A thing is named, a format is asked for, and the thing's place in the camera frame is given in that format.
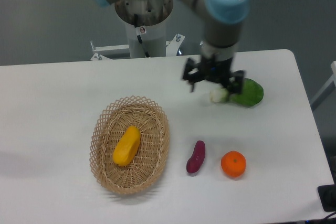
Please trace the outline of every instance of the orange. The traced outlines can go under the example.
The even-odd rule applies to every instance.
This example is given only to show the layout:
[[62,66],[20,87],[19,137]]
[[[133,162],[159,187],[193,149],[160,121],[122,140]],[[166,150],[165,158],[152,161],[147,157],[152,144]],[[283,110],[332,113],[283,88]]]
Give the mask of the orange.
[[236,178],[244,173],[246,160],[241,153],[232,151],[222,157],[220,165],[228,176]]

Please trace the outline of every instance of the white table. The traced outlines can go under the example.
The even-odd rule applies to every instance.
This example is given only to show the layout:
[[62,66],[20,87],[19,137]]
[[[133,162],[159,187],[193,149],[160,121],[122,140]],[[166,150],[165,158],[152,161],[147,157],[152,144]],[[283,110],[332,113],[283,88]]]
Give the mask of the white table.
[[[290,51],[239,53],[234,69],[265,89],[253,109],[210,104],[209,82],[181,81],[186,57],[0,67],[0,223],[270,223],[316,219],[317,187],[333,180]],[[144,95],[166,112],[171,145],[160,180],[116,196],[89,167],[91,135],[114,100]],[[197,140],[206,160],[185,166]],[[238,180],[221,157],[247,159]]]

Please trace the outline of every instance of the purple sweet potato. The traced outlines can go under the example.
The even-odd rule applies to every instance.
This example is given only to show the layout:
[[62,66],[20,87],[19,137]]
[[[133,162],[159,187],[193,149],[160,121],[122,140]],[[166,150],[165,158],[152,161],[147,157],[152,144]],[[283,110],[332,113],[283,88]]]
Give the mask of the purple sweet potato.
[[197,141],[195,144],[194,152],[191,158],[187,162],[187,172],[195,173],[198,172],[203,164],[205,158],[205,144],[203,141]]

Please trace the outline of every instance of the green leaf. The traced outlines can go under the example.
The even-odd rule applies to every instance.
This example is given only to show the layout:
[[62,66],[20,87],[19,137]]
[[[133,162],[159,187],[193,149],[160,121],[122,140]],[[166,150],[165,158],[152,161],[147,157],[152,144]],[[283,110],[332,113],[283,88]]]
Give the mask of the green leaf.
[[241,94],[232,94],[230,102],[235,102],[246,107],[252,107],[264,98],[264,89],[251,79],[244,79],[243,91]]

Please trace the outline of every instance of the metal bracket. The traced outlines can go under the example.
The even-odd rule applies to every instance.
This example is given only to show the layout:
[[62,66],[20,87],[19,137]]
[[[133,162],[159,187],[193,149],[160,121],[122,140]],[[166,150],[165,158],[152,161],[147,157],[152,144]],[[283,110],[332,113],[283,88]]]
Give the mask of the metal bracket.
[[[166,56],[176,56],[180,49],[185,36],[176,34],[173,40],[166,41]],[[111,60],[118,58],[120,54],[127,54],[130,52],[128,45],[107,46],[107,47],[95,47],[93,41],[90,42],[92,47],[93,56],[91,60]]]
[[314,95],[310,101],[311,110],[314,111],[318,106],[334,91],[336,86],[336,76],[333,74]]

